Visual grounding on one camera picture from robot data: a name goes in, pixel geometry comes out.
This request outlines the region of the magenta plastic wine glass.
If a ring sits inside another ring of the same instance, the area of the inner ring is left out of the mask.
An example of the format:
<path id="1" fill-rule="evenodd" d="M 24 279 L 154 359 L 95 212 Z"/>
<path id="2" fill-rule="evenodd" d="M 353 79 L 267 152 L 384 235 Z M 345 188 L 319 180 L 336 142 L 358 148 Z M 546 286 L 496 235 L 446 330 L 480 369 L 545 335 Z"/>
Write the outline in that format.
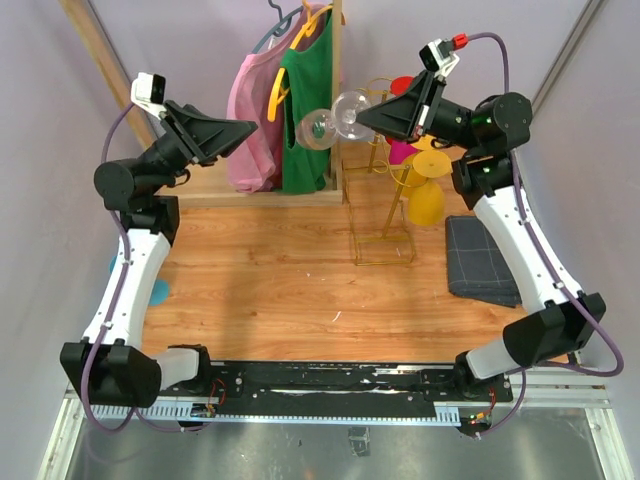
<path id="1" fill-rule="evenodd" d="M 390 152 L 388 158 L 389 164 L 401 165 L 408 156 L 417 152 L 418 150 L 411 144 L 393 140 L 390 144 Z"/>

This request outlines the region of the red plastic wine glass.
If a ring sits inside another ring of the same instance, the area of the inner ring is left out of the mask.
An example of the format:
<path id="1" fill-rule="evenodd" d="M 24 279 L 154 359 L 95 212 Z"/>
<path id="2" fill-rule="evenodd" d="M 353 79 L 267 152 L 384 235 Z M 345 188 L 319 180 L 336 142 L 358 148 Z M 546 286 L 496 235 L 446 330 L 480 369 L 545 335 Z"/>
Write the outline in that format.
<path id="1" fill-rule="evenodd" d="M 412 76 L 400 76 L 393 79 L 389 86 L 389 92 L 394 97 L 398 97 L 407 92 L 414 78 Z"/>

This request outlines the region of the yellow wine glass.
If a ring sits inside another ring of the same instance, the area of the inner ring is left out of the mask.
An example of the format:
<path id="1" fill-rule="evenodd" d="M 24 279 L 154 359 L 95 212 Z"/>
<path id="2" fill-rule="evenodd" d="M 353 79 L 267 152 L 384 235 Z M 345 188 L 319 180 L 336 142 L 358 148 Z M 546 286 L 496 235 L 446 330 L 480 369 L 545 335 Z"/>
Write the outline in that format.
<path id="1" fill-rule="evenodd" d="M 418 150 L 417 153 L 422 151 L 433 151 L 433 148 L 431 145 L 432 140 L 433 140 L 432 136 L 425 135 L 419 141 L 412 143 L 411 145 Z M 434 180 L 428 179 L 427 177 L 420 175 L 413 168 L 414 156 L 417 153 L 408 156 L 404 160 L 404 162 L 401 164 L 402 166 L 406 166 L 406 165 L 410 166 L 409 173 L 405 179 L 405 186 L 403 187 L 403 190 L 401 193 L 401 195 L 405 198 L 410 198 L 414 192 L 420 190 L 421 188 L 433 187 L 435 185 Z"/>
<path id="2" fill-rule="evenodd" d="M 445 210 L 445 195 L 437 179 L 452 172 L 451 160 L 441 151 L 422 151 L 413 155 L 411 167 L 417 185 L 410 189 L 409 220 L 419 226 L 437 224 Z"/>

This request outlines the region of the clear glass wine glass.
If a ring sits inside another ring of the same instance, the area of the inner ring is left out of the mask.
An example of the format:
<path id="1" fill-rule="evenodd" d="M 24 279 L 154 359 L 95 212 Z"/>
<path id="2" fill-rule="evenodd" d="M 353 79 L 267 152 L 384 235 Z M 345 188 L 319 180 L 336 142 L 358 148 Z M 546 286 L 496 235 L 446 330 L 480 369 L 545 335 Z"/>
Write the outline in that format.
<path id="1" fill-rule="evenodd" d="M 369 97 L 362 91 L 343 92 L 330 108 L 304 116 L 295 129 L 296 143 L 307 150 L 322 151 L 340 140 L 371 140 L 374 132 L 357 120 L 358 114 L 370 107 Z"/>

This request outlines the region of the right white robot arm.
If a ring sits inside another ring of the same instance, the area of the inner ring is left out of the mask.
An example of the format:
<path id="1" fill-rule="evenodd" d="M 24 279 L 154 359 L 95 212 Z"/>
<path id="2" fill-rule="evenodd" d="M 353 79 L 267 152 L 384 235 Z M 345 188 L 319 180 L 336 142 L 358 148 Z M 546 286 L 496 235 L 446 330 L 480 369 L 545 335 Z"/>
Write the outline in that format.
<path id="1" fill-rule="evenodd" d="M 507 373 L 584 347 L 606 304 L 563 268 L 518 182 L 513 151 L 530 139 L 530 101 L 505 92 L 468 109 L 444 99 L 444 87 L 443 79 L 423 71 L 404 93 L 359 112 L 356 120 L 397 141 L 429 135 L 464 151 L 452 166 L 454 188 L 491 234 L 527 313 L 496 340 L 456 357 L 454 390 L 474 400 Z"/>

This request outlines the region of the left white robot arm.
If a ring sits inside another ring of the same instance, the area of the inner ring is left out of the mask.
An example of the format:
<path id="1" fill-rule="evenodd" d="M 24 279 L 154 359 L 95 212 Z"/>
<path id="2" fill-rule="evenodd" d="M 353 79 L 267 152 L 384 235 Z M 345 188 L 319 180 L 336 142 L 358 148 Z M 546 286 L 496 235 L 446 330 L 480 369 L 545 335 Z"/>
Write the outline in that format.
<path id="1" fill-rule="evenodd" d="M 155 356 L 140 349 L 152 290 L 180 226 L 178 197 L 161 191 L 189 178 L 190 166 L 210 167 L 233 153 L 258 126 L 215 119 L 173 101 L 160 105 L 159 117 L 164 133 L 143 153 L 103 158 L 94 172 L 95 189 L 118 230 L 118 252 L 93 319 L 81 339 L 60 352 L 86 409 L 147 408 L 178 384 L 200 396 L 214 383 L 202 345 L 173 345 Z"/>

